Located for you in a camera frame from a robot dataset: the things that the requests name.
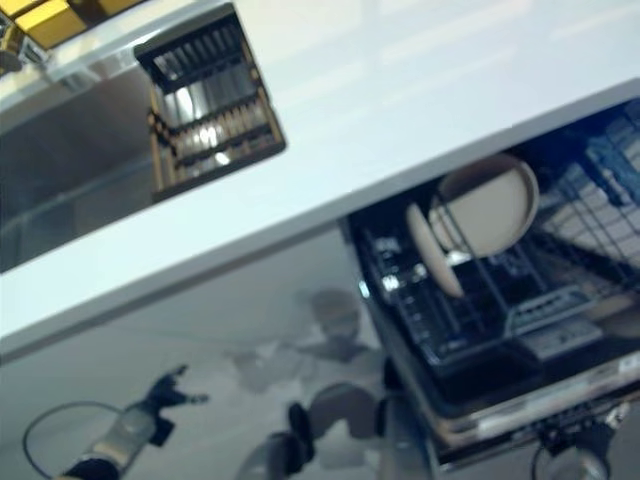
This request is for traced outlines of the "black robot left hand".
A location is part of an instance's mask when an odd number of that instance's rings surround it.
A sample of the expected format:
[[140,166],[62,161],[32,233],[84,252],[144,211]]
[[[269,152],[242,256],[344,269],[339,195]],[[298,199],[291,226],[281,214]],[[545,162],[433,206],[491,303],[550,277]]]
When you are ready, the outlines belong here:
[[189,394],[179,389],[179,381],[188,369],[188,365],[182,364],[159,377],[142,400],[145,408],[154,415],[158,415],[163,409],[208,402],[207,394]]

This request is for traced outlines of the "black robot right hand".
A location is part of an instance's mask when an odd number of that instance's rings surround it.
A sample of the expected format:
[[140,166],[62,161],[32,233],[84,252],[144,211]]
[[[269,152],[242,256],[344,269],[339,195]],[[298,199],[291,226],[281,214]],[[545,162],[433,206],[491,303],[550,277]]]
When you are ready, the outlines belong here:
[[604,419],[592,422],[585,427],[579,433],[576,445],[594,455],[605,457],[626,416],[627,413],[621,408],[612,410]]

